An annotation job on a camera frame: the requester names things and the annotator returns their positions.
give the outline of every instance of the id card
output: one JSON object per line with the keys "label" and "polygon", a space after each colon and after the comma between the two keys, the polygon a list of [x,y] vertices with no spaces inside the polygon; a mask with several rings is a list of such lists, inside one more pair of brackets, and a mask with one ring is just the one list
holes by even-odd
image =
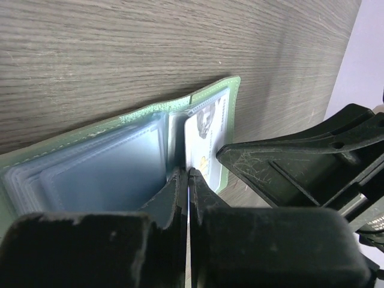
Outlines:
{"label": "id card", "polygon": [[186,168],[200,170],[212,191],[220,187],[223,166],[216,153],[226,142],[229,91],[185,122]]}

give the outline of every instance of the gray wooden table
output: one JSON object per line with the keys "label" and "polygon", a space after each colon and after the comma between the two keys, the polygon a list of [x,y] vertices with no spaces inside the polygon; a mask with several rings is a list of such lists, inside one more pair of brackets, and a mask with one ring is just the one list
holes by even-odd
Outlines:
{"label": "gray wooden table", "polygon": [[[237,74],[236,142],[303,130],[360,1],[1,1],[0,153]],[[234,177],[222,196],[259,201]]]}

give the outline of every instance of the card holder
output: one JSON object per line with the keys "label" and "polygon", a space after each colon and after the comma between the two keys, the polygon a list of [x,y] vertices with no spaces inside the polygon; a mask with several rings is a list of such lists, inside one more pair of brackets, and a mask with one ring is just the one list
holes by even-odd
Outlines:
{"label": "card holder", "polygon": [[166,183],[164,117],[42,171],[55,211],[135,211]]}
{"label": "card holder", "polygon": [[162,126],[164,126],[164,119],[164,114],[156,113],[135,124],[26,162],[25,164],[12,167],[4,175],[4,183],[17,214],[22,215],[31,212],[55,210],[55,207],[49,202],[45,189],[41,184],[41,172],[49,171],[51,167],[55,167],[69,159],[76,159],[76,157],[87,153],[87,151],[110,143],[119,137],[126,137],[131,133],[135,133],[138,129],[142,129],[141,127],[143,127],[143,125],[145,127],[147,122],[161,122]]}
{"label": "card holder", "polygon": [[[0,239],[22,214],[135,211],[185,167],[185,123],[229,95],[226,143],[233,137],[239,77],[155,103],[30,147],[0,155]],[[218,175],[219,192],[228,171]]]}

